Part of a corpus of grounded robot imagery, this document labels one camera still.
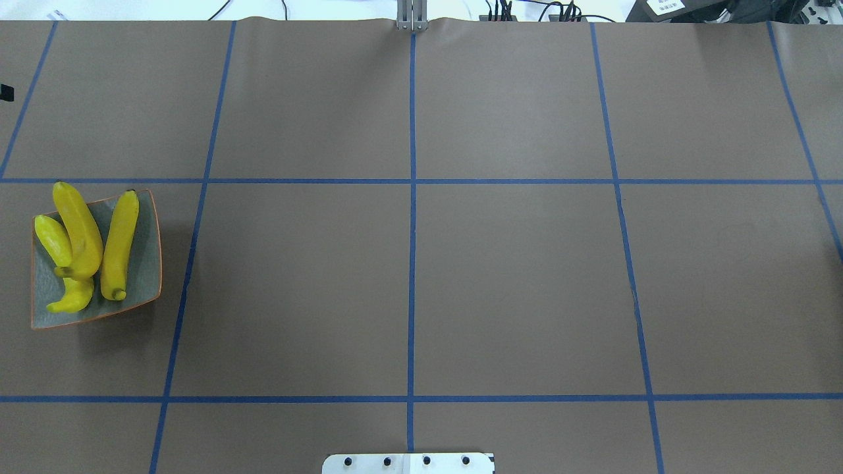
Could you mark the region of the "aluminium frame post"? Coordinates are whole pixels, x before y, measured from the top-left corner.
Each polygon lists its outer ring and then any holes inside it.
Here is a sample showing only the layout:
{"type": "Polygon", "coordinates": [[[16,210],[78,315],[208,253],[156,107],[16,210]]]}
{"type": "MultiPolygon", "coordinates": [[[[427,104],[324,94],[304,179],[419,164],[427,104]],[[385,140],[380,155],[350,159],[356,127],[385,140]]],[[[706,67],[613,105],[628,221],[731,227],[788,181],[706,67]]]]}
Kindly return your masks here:
{"type": "Polygon", "coordinates": [[[396,29],[419,32],[428,28],[427,0],[398,0],[396,2],[396,29]]]}

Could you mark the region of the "grey square plate orange rim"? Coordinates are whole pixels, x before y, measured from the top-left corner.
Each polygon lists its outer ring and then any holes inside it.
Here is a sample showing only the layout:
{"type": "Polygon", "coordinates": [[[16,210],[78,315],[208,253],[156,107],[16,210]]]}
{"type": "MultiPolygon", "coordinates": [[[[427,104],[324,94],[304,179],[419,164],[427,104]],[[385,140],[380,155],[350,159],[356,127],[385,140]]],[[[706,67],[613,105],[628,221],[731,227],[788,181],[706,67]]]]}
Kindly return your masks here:
{"type": "Polygon", "coordinates": [[[122,314],[156,300],[161,294],[162,255],[159,216],[153,192],[138,190],[138,221],[128,262],[128,294],[123,301],[106,300],[94,276],[94,294],[88,306],[79,312],[51,313],[46,306],[60,300],[65,291],[55,276],[54,261],[35,234],[31,235],[31,312],[30,326],[46,330],[101,320],[122,314]]]}

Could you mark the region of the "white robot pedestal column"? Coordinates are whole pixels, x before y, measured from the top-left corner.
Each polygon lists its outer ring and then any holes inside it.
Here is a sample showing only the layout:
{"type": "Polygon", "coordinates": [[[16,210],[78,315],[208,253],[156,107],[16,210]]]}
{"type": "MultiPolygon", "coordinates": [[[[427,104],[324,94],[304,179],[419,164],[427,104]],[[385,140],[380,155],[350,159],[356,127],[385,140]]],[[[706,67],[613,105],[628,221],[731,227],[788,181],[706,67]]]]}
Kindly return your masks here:
{"type": "Polygon", "coordinates": [[[328,456],[322,473],[495,473],[493,454],[428,452],[337,454],[328,456]]]}

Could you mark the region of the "black box white label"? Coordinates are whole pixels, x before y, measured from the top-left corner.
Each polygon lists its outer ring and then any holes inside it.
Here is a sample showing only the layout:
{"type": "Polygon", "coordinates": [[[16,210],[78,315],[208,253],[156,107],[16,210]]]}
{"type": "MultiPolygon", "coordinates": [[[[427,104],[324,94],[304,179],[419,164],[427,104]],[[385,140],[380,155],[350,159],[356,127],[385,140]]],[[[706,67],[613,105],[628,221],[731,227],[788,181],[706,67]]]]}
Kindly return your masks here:
{"type": "Polygon", "coordinates": [[[702,10],[713,13],[715,18],[730,1],[635,1],[626,16],[626,23],[663,23],[671,19],[702,10]]]}

